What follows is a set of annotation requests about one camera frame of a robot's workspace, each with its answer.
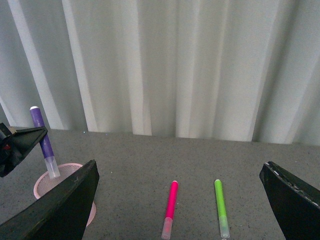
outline marker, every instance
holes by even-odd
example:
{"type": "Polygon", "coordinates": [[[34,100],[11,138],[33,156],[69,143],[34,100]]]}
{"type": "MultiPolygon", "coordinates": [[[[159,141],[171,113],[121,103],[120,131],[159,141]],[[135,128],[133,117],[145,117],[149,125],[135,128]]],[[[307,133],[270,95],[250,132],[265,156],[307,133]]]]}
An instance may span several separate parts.
{"type": "Polygon", "coordinates": [[[174,220],[174,214],[175,214],[178,187],[179,185],[177,181],[173,181],[171,183],[170,193],[168,198],[168,205],[166,207],[165,219],[164,219],[163,230],[161,235],[161,238],[163,240],[170,239],[172,222],[174,220]]]}
{"type": "MultiPolygon", "coordinates": [[[[37,106],[31,107],[30,114],[31,114],[33,125],[35,128],[45,126],[44,119],[42,118],[39,107],[37,106]]],[[[54,155],[54,151],[52,150],[48,134],[46,134],[43,137],[43,139],[41,139],[40,146],[44,156],[46,169],[49,172],[50,178],[53,179],[53,178],[59,177],[60,172],[57,166],[56,158],[54,155]]]]}
{"type": "Polygon", "coordinates": [[[230,238],[229,226],[227,221],[227,213],[224,199],[224,192],[222,190],[222,183],[219,179],[214,181],[216,205],[218,207],[220,234],[224,239],[230,238]]]}

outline purple marker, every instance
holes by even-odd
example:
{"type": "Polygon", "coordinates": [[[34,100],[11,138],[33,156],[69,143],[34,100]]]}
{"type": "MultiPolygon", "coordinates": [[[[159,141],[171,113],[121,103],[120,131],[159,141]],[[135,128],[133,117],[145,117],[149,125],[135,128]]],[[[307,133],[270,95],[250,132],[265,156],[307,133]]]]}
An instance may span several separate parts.
{"type": "MultiPolygon", "coordinates": [[[[39,107],[37,106],[31,107],[30,113],[31,113],[33,125],[35,128],[45,126],[44,119],[42,118],[39,107]]],[[[56,158],[54,155],[54,151],[52,150],[48,134],[46,134],[44,138],[40,141],[40,146],[42,149],[45,165],[46,165],[46,168],[48,169],[50,178],[53,179],[53,178],[59,177],[60,172],[57,166],[56,158]]]]}

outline pink marker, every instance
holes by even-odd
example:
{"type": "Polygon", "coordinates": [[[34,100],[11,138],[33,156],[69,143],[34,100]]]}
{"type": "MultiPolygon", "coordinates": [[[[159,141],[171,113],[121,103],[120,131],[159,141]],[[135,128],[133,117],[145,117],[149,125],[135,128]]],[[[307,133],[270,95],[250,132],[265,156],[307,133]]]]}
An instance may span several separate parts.
{"type": "Polygon", "coordinates": [[[172,222],[174,220],[174,214],[175,214],[178,187],[179,185],[177,181],[173,181],[171,183],[168,205],[166,207],[165,219],[164,219],[163,230],[161,235],[161,238],[164,240],[170,239],[172,222]]]}

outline curtain fold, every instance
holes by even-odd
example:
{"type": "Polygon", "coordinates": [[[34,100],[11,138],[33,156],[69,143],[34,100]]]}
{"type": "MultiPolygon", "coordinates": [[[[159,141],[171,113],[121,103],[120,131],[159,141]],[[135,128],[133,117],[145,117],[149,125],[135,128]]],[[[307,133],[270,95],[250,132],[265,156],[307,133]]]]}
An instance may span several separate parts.
{"type": "Polygon", "coordinates": [[[0,0],[0,120],[320,145],[317,0],[0,0]]]}

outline pen holder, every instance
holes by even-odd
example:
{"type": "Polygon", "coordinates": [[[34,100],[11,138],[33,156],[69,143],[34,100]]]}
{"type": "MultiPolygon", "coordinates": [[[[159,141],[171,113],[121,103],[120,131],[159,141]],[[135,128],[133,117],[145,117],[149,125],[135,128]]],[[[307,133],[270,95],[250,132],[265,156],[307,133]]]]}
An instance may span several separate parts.
{"type": "MultiPolygon", "coordinates": [[[[71,174],[73,174],[75,171],[80,169],[82,167],[79,163],[66,163],[59,165],[59,171],[60,176],[55,177],[53,179],[50,179],[48,171],[46,171],[39,179],[36,181],[34,188],[33,188],[33,194],[36,199],[41,198],[43,195],[45,195],[47,192],[49,192],[51,189],[53,189],[55,186],[57,186],[59,183],[61,183],[63,180],[65,180],[67,177],[69,177],[71,174]]],[[[86,223],[86,226],[88,226],[92,220],[94,219],[96,215],[96,205],[93,202],[91,212],[88,218],[88,222],[86,223]]]]}

